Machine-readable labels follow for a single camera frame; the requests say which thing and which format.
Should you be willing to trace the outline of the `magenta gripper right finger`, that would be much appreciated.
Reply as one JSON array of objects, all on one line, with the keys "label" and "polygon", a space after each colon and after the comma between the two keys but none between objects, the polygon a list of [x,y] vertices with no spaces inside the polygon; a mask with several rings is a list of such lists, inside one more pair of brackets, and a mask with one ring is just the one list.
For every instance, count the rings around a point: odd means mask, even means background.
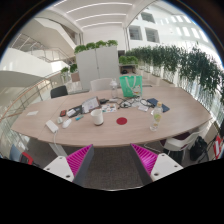
[{"label": "magenta gripper right finger", "polygon": [[182,166],[167,154],[155,154],[136,144],[131,145],[130,154],[143,185],[148,185],[182,169]]}]

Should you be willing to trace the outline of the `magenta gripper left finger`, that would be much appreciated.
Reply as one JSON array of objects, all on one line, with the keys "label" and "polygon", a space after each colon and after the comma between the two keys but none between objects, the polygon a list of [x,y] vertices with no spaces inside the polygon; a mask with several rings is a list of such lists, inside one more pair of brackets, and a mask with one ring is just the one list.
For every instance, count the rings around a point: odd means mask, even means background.
[{"label": "magenta gripper left finger", "polygon": [[82,186],[93,156],[94,147],[90,144],[67,157],[58,156],[44,170]]}]

